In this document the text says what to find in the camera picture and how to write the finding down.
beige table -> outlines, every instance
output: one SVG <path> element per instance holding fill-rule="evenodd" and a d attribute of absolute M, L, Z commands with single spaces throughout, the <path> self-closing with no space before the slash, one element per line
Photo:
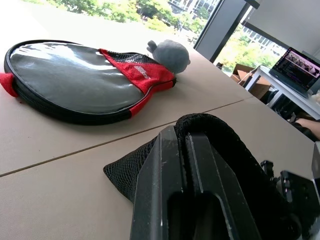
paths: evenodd
<path fill-rule="evenodd" d="M 209 113 L 226 121 L 258 162 L 273 161 L 276 175 L 312 176 L 313 143 L 255 98 Z M 102 168 L 164 127 L 0 177 L 0 239 L 128 240 L 133 206 Z"/>
<path fill-rule="evenodd" d="M 10 4 L 13 3 L 11 1 L 0 3 L 0 21 L 4 22 L 8 17 L 6 7 Z M 79 31 L 75 28 L 77 30 L 75 31 L 71 28 L 70 21 L 65 24 L 62 22 L 53 24 L 51 20 L 46 21 L 47 25 L 44 29 L 40 25 L 46 20 L 41 18 L 46 14 L 44 11 L 31 8 L 34 15 L 32 17 L 28 12 L 29 8 L 25 10 L 19 6 L 16 7 L 17 13 L 25 19 L 24 26 L 30 27 L 26 32 L 22 30 L 21 34 L 17 31 L 20 22 L 13 20 L 12 28 L 6 30 L 5 41 L 0 45 L 0 53 L 2 53 L 0 59 L 4 59 L 7 49 L 17 41 L 32 38 L 57 39 L 62 34 L 65 36 L 64 40 L 90 42 L 94 46 L 113 51 L 122 49 L 122 52 L 147 52 L 148 38 L 139 38 L 139 35 L 137 37 L 131 35 L 130 39 L 124 36 L 110 37 L 108 31 L 93 33 L 92 26 L 101 24 L 99 29 L 105 29 L 108 26 L 105 20 L 64 11 L 60 13 L 59 9 L 54 9 L 59 14 L 68 16 L 70 21 L 77 22 L 77 24 L 73 22 L 73 25 L 81 25 L 82 29 Z M 122 23 L 116 23 L 116 25 L 118 28 L 125 27 Z M 1 142 L 5 143 L 0 144 L 2 153 L 0 176 L 172 123 L 185 114 L 208 112 L 252 97 L 194 49 L 190 48 L 189 53 L 191 64 L 186 71 L 177 75 L 178 82 L 174 88 L 156 93 L 133 119 L 112 125 L 79 126 L 56 121 L 20 103 L 18 99 L 9 96 L 0 88 L 0 123 L 5 123 L 0 124 Z"/>

window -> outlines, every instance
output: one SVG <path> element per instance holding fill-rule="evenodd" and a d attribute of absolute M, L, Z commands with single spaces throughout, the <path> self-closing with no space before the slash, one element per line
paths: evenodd
<path fill-rule="evenodd" d="M 85 15 L 84 18 L 105 19 L 105 22 L 101 24 L 101 29 L 108 28 L 106 26 L 110 21 L 113 21 L 122 24 L 121 31 L 123 32 L 126 31 L 126 26 L 130 28 L 128 32 L 132 32 L 132 28 L 136 28 L 136 32 L 139 32 L 139 34 L 145 34 L 150 36 L 150 39 L 157 40 L 159 34 L 155 33 L 153 35 L 153 31 L 157 31 L 182 44 L 194 45 L 219 1 L 20 0 L 18 2 L 23 4 L 23 8 L 28 12 L 36 16 L 35 20 L 39 23 L 47 22 L 43 19 L 46 16 L 51 16 L 54 21 L 53 13 L 56 13 L 57 18 L 61 18 L 61 16 L 63 18 L 64 16 L 60 13 L 65 11 L 66 19 L 68 21 L 74 19 L 75 24 L 77 24 L 78 18 L 72 13 Z"/>
<path fill-rule="evenodd" d="M 252 30 L 249 34 L 247 29 L 239 24 L 214 61 L 215 65 L 217 63 L 223 64 L 222 71 L 227 75 L 232 74 L 236 64 L 252 68 L 262 64 L 272 68 L 286 52 L 285 48 Z"/>

ping pong paddle case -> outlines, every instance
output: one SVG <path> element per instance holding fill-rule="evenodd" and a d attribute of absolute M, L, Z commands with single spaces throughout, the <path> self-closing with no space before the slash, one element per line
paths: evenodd
<path fill-rule="evenodd" d="M 0 84 L 11 96 L 81 125 L 129 119 L 153 93 L 176 83 L 172 72 L 146 55 L 60 40 L 16 44 L 6 53 L 4 71 Z"/>

gray plush toy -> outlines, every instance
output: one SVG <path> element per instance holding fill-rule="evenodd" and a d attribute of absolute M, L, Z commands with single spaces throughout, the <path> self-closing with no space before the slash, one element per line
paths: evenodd
<path fill-rule="evenodd" d="M 188 50 L 178 42 L 165 40 L 157 46 L 151 40 L 146 49 L 152 53 L 154 60 L 174 74 L 183 72 L 190 64 Z"/>

cardboard box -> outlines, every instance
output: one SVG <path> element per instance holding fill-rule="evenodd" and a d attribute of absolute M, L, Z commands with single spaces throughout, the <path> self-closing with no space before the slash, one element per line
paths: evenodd
<path fill-rule="evenodd" d="M 249 74 L 245 79 L 244 77 L 253 69 L 253 67 L 237 64 L 235 65 L 231 78 L 236 83 L 243 86 L 249 76 L 252 76 L 252 73 Z M 268 92 L 270 86 L 271 84 L 265 78 L 260 77 L 258 82 L 251 88 L 249 92 L 257 99 L 261 99 Z"/>

